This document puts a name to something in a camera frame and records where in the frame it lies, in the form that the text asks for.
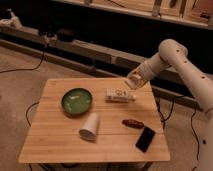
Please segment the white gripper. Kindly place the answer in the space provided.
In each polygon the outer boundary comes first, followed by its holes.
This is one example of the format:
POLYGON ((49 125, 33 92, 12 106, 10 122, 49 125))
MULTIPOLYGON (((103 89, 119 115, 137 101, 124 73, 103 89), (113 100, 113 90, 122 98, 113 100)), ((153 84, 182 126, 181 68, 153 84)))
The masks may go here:
POLYGON ((140 75, 138 70, 133 70, 127 75, 125 83, 131 89, 136 90, 142 88, 147 83, 147 80, 140 75))

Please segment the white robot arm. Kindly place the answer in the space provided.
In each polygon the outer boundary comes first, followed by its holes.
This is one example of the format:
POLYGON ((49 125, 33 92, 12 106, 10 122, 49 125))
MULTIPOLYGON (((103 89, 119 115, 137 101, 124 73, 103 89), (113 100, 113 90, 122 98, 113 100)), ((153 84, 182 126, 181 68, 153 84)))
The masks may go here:
POLYGON ((125 83, 131 89, 138 89, 166 68, 174 67, 208 117, 198 171, 213 171, 213 80, 193 65, 187 59, 187 54, 187 48, 177 41, 163 40, 158 52, 132 70, 125 78, 125 83))

